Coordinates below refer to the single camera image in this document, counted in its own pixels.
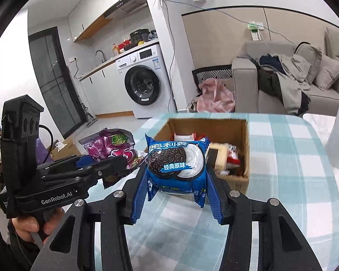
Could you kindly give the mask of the person's left hand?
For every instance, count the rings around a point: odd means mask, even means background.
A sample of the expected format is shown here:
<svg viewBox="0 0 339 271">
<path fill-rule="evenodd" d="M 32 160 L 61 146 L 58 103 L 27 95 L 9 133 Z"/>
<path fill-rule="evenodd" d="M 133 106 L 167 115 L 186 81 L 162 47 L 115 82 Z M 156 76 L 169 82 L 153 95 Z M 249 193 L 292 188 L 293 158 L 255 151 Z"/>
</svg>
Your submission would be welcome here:
<svg viewBox="0 0 339 271">
<path fill-rule="evenodd" d="M 64 209 L 61 207 L 57 208 L 42 228 L 39 226 L 39 223 L 34 217 L 16 217 L 11 219 L 11 222 L 17 235 L 23 241 L 35 243 L 32 233 L 39 232 L 39 230 L 42 229 L 47 236 L 50 236 L 55 228 L 60 224 L 64 215 Z"/>
</svg>

